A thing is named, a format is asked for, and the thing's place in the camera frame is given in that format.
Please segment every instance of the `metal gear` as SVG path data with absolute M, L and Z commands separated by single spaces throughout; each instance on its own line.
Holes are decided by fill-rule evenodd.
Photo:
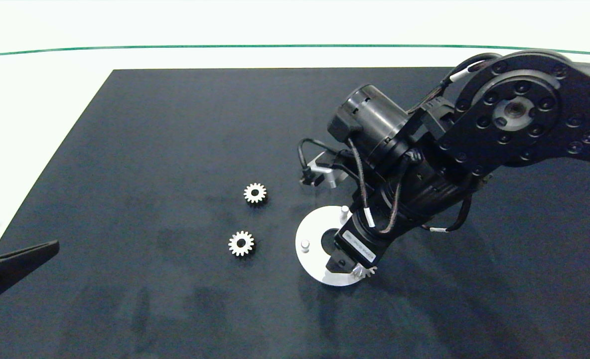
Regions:
M 249 184 L 244 190 L 244 198 L 250 204 L 263 203 L 266 199 L 266 187 L 260 183 Z
M 375 274 L 376 269 L 377 267 L 374 266 L 372 268 L 366 268 L 360 263 L 357 263 L 355 268 L 352 268 L 352 272 L 350 272 L 350 274 L 354 275 L 354 277 L 358 279 L 364 279 L 365 277 L 370 277 L 371 275 Z
M 241 230 L 229 239 L 229 250 L 236 256 L 244 256 L 253 250 L 254 240 L 249 232 Z

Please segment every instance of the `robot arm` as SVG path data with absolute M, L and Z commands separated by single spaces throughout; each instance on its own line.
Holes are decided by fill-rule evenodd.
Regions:
M 467 80 L 454 103 L 449 84 Z M 329 123 L 350 152 L 327 150 L 304 166 L 304 184 L 332 173 L 359 182 L 353 215 L 334 235 L 332 273 L 373 268 L 391 242 L 414 227 L 448 232 L 463 223 L 472 195 L 499 166 L 552 157 L 590 161 L 590 64 L 555 52 L 481 54 L 454 68 L 404 111 L 372 85 L 357 89 Z M 462 202 L 457 222 L 425 226 Z

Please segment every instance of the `white background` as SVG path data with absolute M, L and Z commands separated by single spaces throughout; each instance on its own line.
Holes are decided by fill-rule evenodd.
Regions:
M 457 44 L 590 52 L 590 1 L 0 1 L 0 53 L 257 44 Z M 484 49 L 298 47 L 0 55 L 0 237 L 113 69 L 454 66 L 480 52 Z M 567 55 L 590 62 L 590 55 Z

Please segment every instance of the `metal disc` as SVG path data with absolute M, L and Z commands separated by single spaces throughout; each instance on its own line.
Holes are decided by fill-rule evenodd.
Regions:
M 301 266 L 311 277 L 329 286 L 350 286 L 361 280 L 349 273 L 332 273 L 327 270 L 326 263 L 331 256 L 322 248 L 322 235 L 329 229 L 340 229 L 350 216 L 351 213 L 345 206 L 344 211 L 341 206 L 320 207 L 305 216 L 297 228 L 295 251 Z

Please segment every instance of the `black mat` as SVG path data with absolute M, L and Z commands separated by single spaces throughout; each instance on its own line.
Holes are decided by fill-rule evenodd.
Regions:
M 300 220 L 355 186 L 302 188 L 297 141 L 333 143 L 361 84 L 407 108 L 445 73 L 114 71 L 0 242 L 61 241 L 0 297 L 0 358 L 590 358 L 588 163 L 497 170 L 459 232 L 410 232 L 356 286 L 299 265 Z M 267 206 L 245 204 L 250 182 Z M 237 230 L 249 259 L 228 252 Z

